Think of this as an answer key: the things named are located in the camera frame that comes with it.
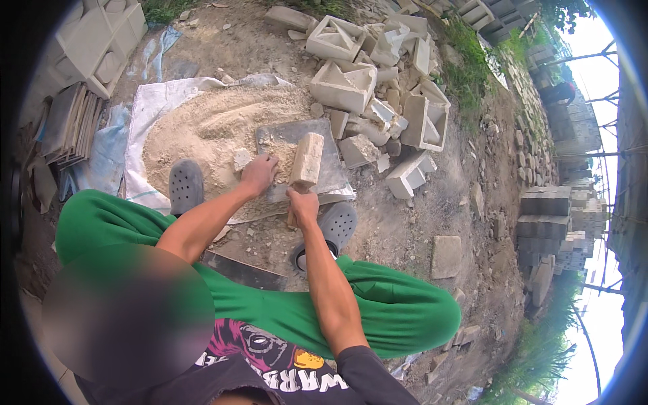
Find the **wooden mallet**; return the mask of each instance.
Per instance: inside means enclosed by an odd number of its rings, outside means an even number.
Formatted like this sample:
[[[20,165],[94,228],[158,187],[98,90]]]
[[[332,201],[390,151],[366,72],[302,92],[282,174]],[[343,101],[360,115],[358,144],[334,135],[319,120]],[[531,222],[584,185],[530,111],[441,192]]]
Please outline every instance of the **wooden mallet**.
[[[288,179],[288,185],[299,194],[306,194],[318,183],[323,148],[324,137],[318,133],[308,132],[299,140],[295,163],[292,165],[292,173]],[[292,229],[297,227],[297,219],[292,211],[288,213],[286,224]]]

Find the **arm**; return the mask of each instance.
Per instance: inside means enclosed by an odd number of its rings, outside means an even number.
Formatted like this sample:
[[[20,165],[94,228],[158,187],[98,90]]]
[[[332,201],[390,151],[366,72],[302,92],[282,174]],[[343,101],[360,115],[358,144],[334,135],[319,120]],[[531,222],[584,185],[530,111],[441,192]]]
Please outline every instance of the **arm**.
[[[278,158],[268,154],[257,156],[245,167],[241,182],[234,190],[182,214],[164,231],[156,247],[175,254],[189,264],[194,263],[223,230],[231,216],[268,188],[277,171],[278,161]]]
[[[337,358],[346,348],[366,346],[356,296],[335,263],[317,223],[317,194],[299,194],[288,189],[290,209],[304,235],[310,298],[318,315],[319,328]]]

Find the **sky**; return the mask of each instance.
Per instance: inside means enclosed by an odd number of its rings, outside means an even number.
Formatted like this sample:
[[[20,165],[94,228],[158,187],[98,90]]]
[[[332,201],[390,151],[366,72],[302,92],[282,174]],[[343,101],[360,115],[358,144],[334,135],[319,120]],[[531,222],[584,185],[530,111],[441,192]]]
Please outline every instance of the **sky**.
[[[572,49],[572,55],[579,56],[585,54],[598,53],[603,50],[611,41],[612,35],[606,28],[601,18],[587,19],[577,18],[575,33],[572,35],[564,34],[562,38],[569,44]],[[610,50],[616,50],[616,45],[611,46]],[[612,60],[618,63],[615,56]],[[610,61],[603,57],[587,58],[568,62],[573,73],[576,86],[583,92],[585,98],[603,98],[619,88],[619,71]],[[594,113],[599,125],[613,121],[617,117],[617,107],[607,101],[592,103]],[[617,150],[616,138],[604,129],[601,129],[601,138],[603,148],[606,152],[615,152]],[[599,160],[594,159],[593,172],[604,175],[605,169]],[[609,203],[614,203],[616,192],[616,172],[617,158],[608,157],[607,161],[608,180],[610,183],[610,197],[607,192],[604,197]],[[616,271],[617,262],[614,259],[614,253],[610,251],[607,260],[607,269],[604,286],[611,285],[621,279],[621,274]],[[587,283],[601,284],[603,276],[603,267],[605,265],[605,255],[602,240],[597,240],[594,244],[594,257],[587,259],[585,268],[587,269]],[[594,354],[598,363],[599,374],[601,377],[601,387],[610,382],[614,373],[614,368],[623,354],[623,342],[621,340],[621,328],[623,326],[623,296],[617,294],[608,294],[584,289],[583,295],[577,296],[580,301],[577,307],[581,310],[586,306],[586,312],[583,314],[583,323],[590,335]],[[581,329],[570,329],[566,333],[570,343],[576,343],[577,349],[569,369],[566,369],[563,377],[567,380],[561,380],[558,384],[558,392],[554,401],[555,405],[580,405],[588,404],[597,398],[596,375],[594,373],[594,363],[592,355],[587,344],[587,340]]]

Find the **black t-shirt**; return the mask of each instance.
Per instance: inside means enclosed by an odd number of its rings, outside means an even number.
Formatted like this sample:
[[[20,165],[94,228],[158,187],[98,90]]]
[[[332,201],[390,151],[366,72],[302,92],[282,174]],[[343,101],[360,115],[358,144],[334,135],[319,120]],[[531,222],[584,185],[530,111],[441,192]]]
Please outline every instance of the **black t-shirt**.
[[[343,350],[337,364],[336,373],[316,354],[249,323],[224,318],[216,320],[202,356],[171,381],[126,392],[75,377],[90,405],[208,405],[223,391],[241,387],[263,389],[286,405],[418,404],[368,347]]]

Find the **person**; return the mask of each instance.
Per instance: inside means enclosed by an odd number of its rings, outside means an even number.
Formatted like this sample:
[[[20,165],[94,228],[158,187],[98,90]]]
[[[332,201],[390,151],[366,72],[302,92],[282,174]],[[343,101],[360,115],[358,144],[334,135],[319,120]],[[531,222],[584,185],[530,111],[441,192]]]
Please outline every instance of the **person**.
[[[100,246],[155,246],[192,264],[216,310],[208,347],[171,381],[121,391],[75,375],[90,404],[418,403],[380,359],[446,343],[459,328],[460,308],[447,291],[397,270],[335,259],[313,192],[287,192],[303,233],[309,292],[258,290],[197,262],[232,215],[266,190],[277,162],[257,156],[232,191],[202,202],[200,168],[184,159],[171,171],[169,216],[96,190],[64,205],[55,242],[63,265]],[[325,358],[335,359],[337,370]]]
[[[547,104],[553,104],[561,100],[567,100],[566,105],[572,103],[576,97],[576,87],[572,83],[562,82],[553,87],[545,87],[540,90],[540,96]]]

